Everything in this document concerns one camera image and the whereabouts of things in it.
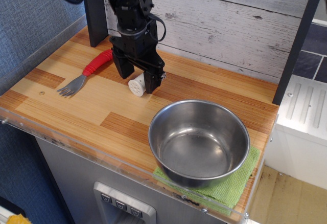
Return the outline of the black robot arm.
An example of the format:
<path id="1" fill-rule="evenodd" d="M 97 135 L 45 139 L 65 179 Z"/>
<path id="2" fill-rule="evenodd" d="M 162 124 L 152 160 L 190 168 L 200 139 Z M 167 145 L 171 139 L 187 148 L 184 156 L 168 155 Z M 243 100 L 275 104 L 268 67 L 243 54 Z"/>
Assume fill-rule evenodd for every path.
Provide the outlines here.
<path id="1" fill-rule="evenodd" d="M 110 37 L 112 55 L 119 75 L 125 79 L 135 68 L 143 70 L 148 94 L 161 85 L 165 63 L 156 51 L 157 23 L 162 20 L 151 13 L 152 0 L 108 0 L 117 18 L 119 37 Z"/>

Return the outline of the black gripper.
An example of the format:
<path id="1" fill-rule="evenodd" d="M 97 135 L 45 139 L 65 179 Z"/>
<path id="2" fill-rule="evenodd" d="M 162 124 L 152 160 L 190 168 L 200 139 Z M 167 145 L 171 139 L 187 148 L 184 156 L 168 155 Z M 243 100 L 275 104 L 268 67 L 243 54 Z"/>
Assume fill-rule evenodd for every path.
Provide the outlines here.
<path id="1" fill-rule="evenodd" d="M 119 75 L 126 79 L 134 72 L 134 67 L 143 70 L 147 94 L 161 85 L 166 78 L 164 61 L 156 52 L 158 39 L 157 22 L 161 19 L 118 19 L 120 37 L 111 37 L 114 64 Z"/>

